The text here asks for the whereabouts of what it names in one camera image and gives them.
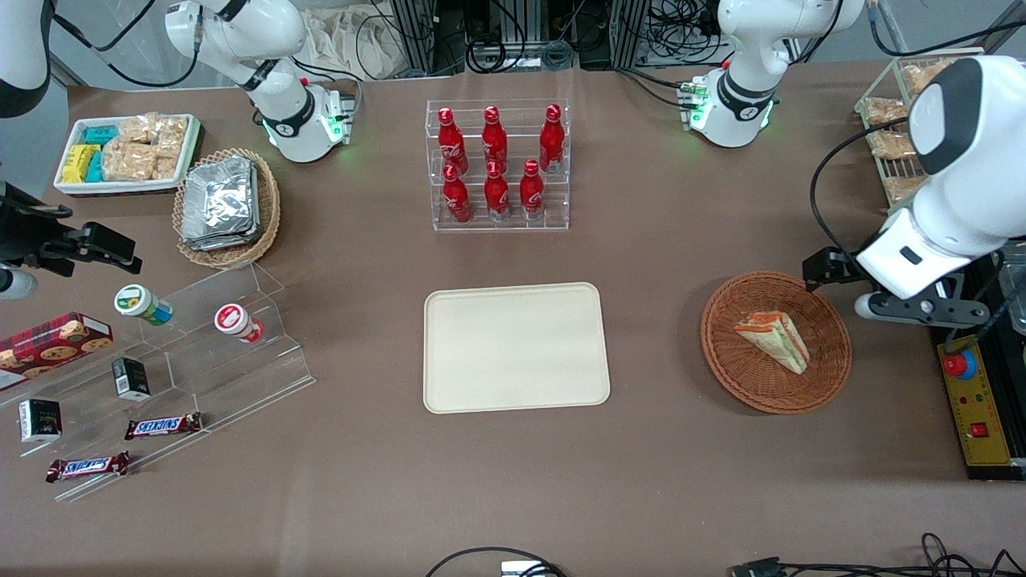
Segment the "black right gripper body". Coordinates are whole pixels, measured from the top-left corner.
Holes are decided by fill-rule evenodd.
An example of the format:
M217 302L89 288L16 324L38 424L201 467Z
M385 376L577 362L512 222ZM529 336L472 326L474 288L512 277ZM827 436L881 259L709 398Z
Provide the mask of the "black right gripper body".
M11 183L2 184L1 263L36 268L36 251L47 242L60 242L72 230L61 223L72 209L44 204Z

